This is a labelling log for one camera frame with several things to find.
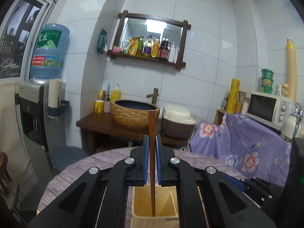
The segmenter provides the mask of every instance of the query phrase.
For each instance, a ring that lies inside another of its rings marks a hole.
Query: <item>paper towel holder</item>
[[[70,102],[67,100],[61,100],[60,101],[60,106],[57,108],[52,108],[49,107],[47,108],[47,114],[50,118],[56,118],[58,116],[63,115],[64,113],[66,113],[69,110],[70,107]]]

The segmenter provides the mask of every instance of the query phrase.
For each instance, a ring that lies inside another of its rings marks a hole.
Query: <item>wash basin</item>
[[[111,102],[113,120],[127,127],[148,127],[149,110],[155,110],[155,117],[158,119],[160,109],[154,104],[124,99]]]

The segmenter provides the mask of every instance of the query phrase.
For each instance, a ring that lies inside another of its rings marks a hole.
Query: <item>yellow soap bottle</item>
[[[117,84],[116,89],[111,92],[110,101],[121,99],[121,90],[119,89],[119,85]]]

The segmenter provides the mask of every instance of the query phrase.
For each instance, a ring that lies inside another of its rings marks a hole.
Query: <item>wooden chopstick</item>
[[[155,216],[155,110],[149,110],[149,159],[152,216]]]

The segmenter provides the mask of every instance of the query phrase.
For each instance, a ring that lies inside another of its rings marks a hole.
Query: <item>green container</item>
[[[261,85],[260,91],[262,93],[272,93],[272,88],[270,86]]]
[[[273,72],[270,69],[262,69],[262,77],[272,80]]]
[[[272,87],[273,79],[261,77],[262,85]]]

